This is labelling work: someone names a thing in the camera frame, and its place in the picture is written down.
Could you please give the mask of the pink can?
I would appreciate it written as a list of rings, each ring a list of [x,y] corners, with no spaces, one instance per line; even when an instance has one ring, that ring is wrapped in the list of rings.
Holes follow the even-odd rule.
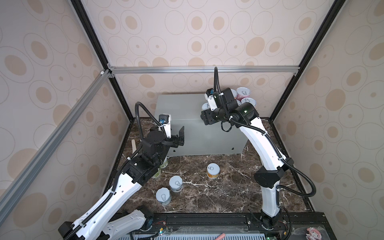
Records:
[[[242,104],[244,104],[244,103],[250,103],[250,104],[252,104],[254,107],[257,105],[257,102],[256,102],[254,99],[252,99],[252,98],[243,98],[243,99],[241,100],[241,103],[242,103]]]
[[[239,87],[237,88],[236,92],[237,92],[236,99],[239,101],[241,101],[244,98],[249,98],[251,94],[251,90],[246,87]]]

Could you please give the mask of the yellow can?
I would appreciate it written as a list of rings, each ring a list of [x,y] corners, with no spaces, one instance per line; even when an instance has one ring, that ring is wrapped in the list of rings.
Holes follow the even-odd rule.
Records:
[[[210,163],[207,166],[207,176],[210,179],[216,179],[220,174],[220,167],[216,163]]]
[[[210,109],[211,109],[211,108],[210,108],[209,103],[204,103],[204,104],[202,105],[202,110],[203,110],[203,111],[210,110]]]

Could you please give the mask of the brown orange can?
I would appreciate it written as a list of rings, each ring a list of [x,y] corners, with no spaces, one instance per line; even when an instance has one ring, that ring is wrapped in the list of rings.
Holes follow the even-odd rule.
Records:
[[[231,89],[231,92],[232,92],[232,95],[233,95],[234,99],[236,99],[236,98],[237,98],[237,96],[238,96],[238,93],[237,93],[237,91],[236,91],[236,90],[234,90],[234,89]]]

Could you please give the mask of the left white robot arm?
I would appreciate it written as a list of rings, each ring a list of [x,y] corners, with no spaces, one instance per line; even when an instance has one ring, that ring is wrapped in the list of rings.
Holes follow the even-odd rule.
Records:
[[[170,148],[185,143],[185,129],[178,135],[166,137],[162,131],[151,129],[138,149],[119,169],[112,187],[85,214],[74,222],[64,222],[59,233],[65,240],[115,240],[139,230],[153,219],[153,214],[140,207],[119,219],[114,215],[121,206],[146,184],[164,163]]]

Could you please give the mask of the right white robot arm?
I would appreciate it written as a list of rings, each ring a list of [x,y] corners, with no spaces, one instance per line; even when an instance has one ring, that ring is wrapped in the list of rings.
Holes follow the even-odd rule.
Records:
[[[204,124],[229,123],[232,127],[238,128],[257,151],[262,162],[262,167],[254,174],[254,179],[262,190],[263,205],[260,221],[266,230],[272,230],[281,215],[279,191],[286,190],[309,198],[317,192],[315,184],[308,176],[294,167],[292,158],[286,157],[279,150],[265,130],[259,113],[251,103],[238,105],[229,88],[223,91],[217,87],[208,89],[205,98],[210,108],[201,113]],[[280,180],[287,170],[302,176],[310,184],[311,192],[302,193],[281,185]]]

